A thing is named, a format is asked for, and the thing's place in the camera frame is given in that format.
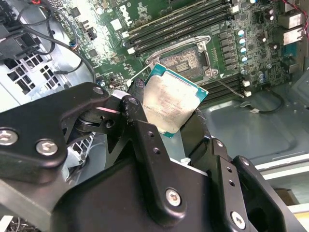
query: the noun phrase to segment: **red cable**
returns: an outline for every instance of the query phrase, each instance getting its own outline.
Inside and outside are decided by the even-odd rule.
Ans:
[[[286,0],[282,0],[285,4],[288,4],[292,7],[294,7],[296,10],[300,11],[301,13],[303,13],[305,15],[305,18],[306,18],[306,23],[305,23],[305,34],[306,34],[306,37],[307,39],[309,40],[309,33],[308,33],[308,26],[309,26],[309,23],[308,23],[308,14],[306,11],[303,11],[301,10],[299,7],[297,7],[295,4],[291,4],[289,3],[288,1]]]

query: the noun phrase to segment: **black ram slot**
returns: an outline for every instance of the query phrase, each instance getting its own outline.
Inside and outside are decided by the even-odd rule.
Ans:
[[[146,45],[144,47],[136,47],[135,51],[138,51],[138,53],[137,53],[137,55],[138,55],[138,54],[142,54],[142,53],[145,53],[147,51],[150,51],[150,50],[157,49],[158,46],[161,46],[163,44],[175,43],[175,42],[177,42],[178,39],[185,37],[186,35],[194,36],[194,33],[197,32],[198,30],[201,30],[201,29],[204,29],[204,28],[207,28],[207,27],[211,27],[211,26],[216,25],[220,22],[224,22],[224,21],[228,20],[229,17],[230,17],[230,15],[225,14],[222,17],[219,17],[219,18],[216,18],[216,19],[213,18],[212,19],[213,21],[209,20],[208,22],[205,22],[205,21],[201,22],[200,25],[198,25],[198,26],[195,26],[195,27],[193,27],[189,30],[177,32],[175,35],[171,35],[170,38],[163,38],[160,41],[157,41],[155,44],[152,43],[152,44]]]
[[[169,19],[173,18],[173,19],[177,19],[179,17],[183,17],[184,15],[190,13],[190,12],[195,12],[196,10],[203,8],[209,4],[211,4],[211,2],[214,2],[213,0],[203,0],[200,1],[198,3],[194,3],[192,5],[183,7],[181,9],[178,9],[176,11],[171,12],[168,15],[165,15],[159,19],[155,19],[145,25],[142,25],[138,28],[132,29],[131,31],[129,31],[129,34],[131,36],[136,36],[136,34],[138,35],[139,32],[143,32],[144,30],[148,30],[148,28],[153,28],[156,27],[157,25],[161,25],[162,23],[167,23],[169,21]]]
[[[230,87],[230,88],[233,89],[236,92],[241,91],[241,88],[239,87],[239,85],[233,86],[233,87]],[[209,93],[206,98],[207,99],[213,99],[213,98],[217,98],[217,97],[220,97],[220,96],[222,96],[224,94],[231,93],[231,92],[232,92],[231,90],[225,88],[225,89],[221,89],[221,91],[216,91],[214,93]]]
[[[224,100],[224,99],[227,99],[227,98],[230,98],[230,97],[233,97],[235,96],[234,93],[230,92],[230,93],[227,93],[225,95],[222,95],[220,97],[217,97],[217,98],[213,98],[213,99],[206,99],[204,101],[202,101],[202,103],[200,105],[206,105],[206,104],[210,104],[210,103],[213,103],[213,102],[217,102],[217,101],[221,101],[221,100]]]
[[[194,11],[184,12],[180,15],[173,16],[171,18],[167,18],[166,20],[163,20],[163,22],[157,22],[156,24],[146,27],[145,30],[142,30],[141,32],[135,33],[130,36],[130,39],[133,39],[133,41],[136,41],[140,38],[143,38],[144,36],[147,36],[149,34],[152,34],[157,31],[161,31],[167,27],[173,26],[181,21],[188,20],[188,22],[191,20],[191,17],[194,17],[196,15],[199,15],[200,13],[203,13],[204,11],[208,11],[210,9],[218,9],[220,5],[223,3],[218,1],[215,3],[205,3],[203,6],[198,6],[198,9],[195,9]]]
[[[233,83],[229,83],[227,86],[229,86],[230,88],[235,88],[235,87],[239,87],[239,82],[233,82]],[[226,87],[221,85],[220,87],[217,88],[213,88],[213,89],[207,89],[207,91],[209,92],[209,94],[215,94],[217,92],[226,90]]]
[[[237,75],[222,79],[221,82],[229,86],[231,89],[233,89],[237,93],[242,94],[243,87],[241,85],[241,80],[242,80],[241,76],[237,74]],[[234,95],[234,93],[232,93],[231,90],[227,89],[225,86],[221,85],[219,82],[212,82],[202,87],[209,92],[208,96],[202,102],[202,104],[209,103],[209,102],[215,102],[215,101],[222,100],[224,98],[228,98]]]
[[[238,81],[239,82],[239,78],[237,76],[231,76],[231,77],[227,77],[227,78],[224,78],[224,79],[220,79],[220,81],[223,83],[223,84],[230,84],[234,81]],[[210,89],[213,89],[213,88],[217,88],[217,87],[220,87],[222,86],[219,82],[217,81],[214,81],[214,82],[211,82],[209,84],[206,84],[206,85],[203,85],[201,86],[202,88],[206,89],[207,91],[209,91]]]
[[[204,20],[207,20],[209,18],[216,17],[217,15],[226,13],[225,10],[227,8],[229,8],[229,6],[224,6],[224,7],[221,7],[220,9],[211,9],[209,11],[203,12],[199,15],[194,16],[191,19],[188,19],[188,21],[182,21],[182,22],[175,24],[175,25],[173,25],[169,28],[165,28],[164,30],[157,31],[155,33],[147,35],[147,36],[141,38],[140,40],[136,40],[136,41],[134,41],[134,44],[138,45],[138,46],[143,46],[144,44],[151,43],[151,41],[156,40],[157,38],[166,37],[166,36],[169,36],[172,33],[178,32],[182,29],[190,28],[191,26],[195,26],[195,24],[197,24],[201,21],[204,21]]]

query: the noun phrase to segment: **chip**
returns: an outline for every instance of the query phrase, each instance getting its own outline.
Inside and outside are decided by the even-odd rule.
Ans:
[[[98,53],[95,49],[91,49],[88,53],[91,58],[98,56]]]
[[[72,8],[71,13],[72,13],[73,18],[76,18],[76,17],[81,15],[81,13],[80,13],[80,11],[78,10],[77,7]]]

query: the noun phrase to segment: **motherboard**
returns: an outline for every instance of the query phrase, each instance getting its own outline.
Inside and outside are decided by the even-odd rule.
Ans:
[[[306,40],[307,19],[281,0],[49,3],[73,23],[77,50],[95,68],[97,83],[109,92],[127,90],[137,74],[146,79],[160,63],[206,90],[224,89],[216,82],[220,80],[250,96],[263,85],[288,82],[300,69],[297,42]],[[58,19],[72,36],[65,21]]]

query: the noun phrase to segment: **silver screw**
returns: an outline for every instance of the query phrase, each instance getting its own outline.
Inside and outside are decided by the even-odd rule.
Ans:
[[[129,102],[135,104],[135,105],[138,105],[139,102],[135,99],[135,98],[129,98]]]
[[[104,81],[101,81],[101,82],[100,82],[100,86],[101,86],[101,87],[104,87],[105,85],[106,85],[106,84],[105,84]]]
[[[104,94],[103,90],[100,87],[93,87],[93,91],[100,95]]]
[[[233,222],[235,223],[235,225],[237,225],[238,228],[240,228],[241,230],[244,230],[246,228],[246,223],[244,219],[241,217],[241,215],[239,215],[239,213],[232,212],[231,217]]]
[[[219,140],[217,140],[217,144],[220,146],[220,147],[223,147],[223,143]]]
[[[181,198],[175,190],[172,190],[172,189],[166,190],[165,196],[166,196],[167,201],[171,205],[173,205],[173,206],[179,206],[180,205]]]
[[[0,130],[0,145],[9,146],[18,140],[18,135],[12,130]]]
[[[52,156],[58,151],[58,146],[50,140],[43,140],[37,143],[36,149],[41,155]]]
[[[249,162],[246,159],[242,158],[241,160],[246,166],[249,166]]]

